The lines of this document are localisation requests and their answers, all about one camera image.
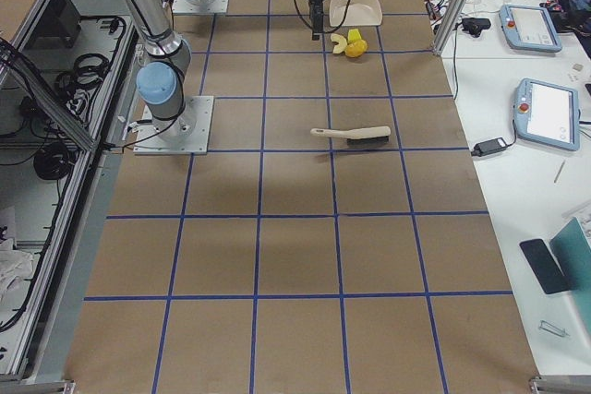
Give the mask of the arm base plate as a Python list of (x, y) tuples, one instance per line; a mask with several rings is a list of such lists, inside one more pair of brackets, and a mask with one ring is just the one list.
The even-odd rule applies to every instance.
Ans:
[(178, 16), (226, 14), (229, 0), (174, 0), (172, 11)]
[(185, 110), (172, 127), (156, 136), (167, 127), (164, 121), (156, 120), (141, 125), (138, 138), (141, 142), (133, 146), (137, 155), (205, 155), (208, 152), (213, 96), (186, 96)]

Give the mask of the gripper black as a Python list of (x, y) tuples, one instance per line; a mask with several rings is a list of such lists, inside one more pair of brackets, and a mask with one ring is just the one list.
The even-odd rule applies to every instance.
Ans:
[(320, 32), (318, 30), (324, 29), (324, 6), (323, 0), (308, 0), (310, 25), (313, 29), (312, 40), (318, 41), (320, 39)]

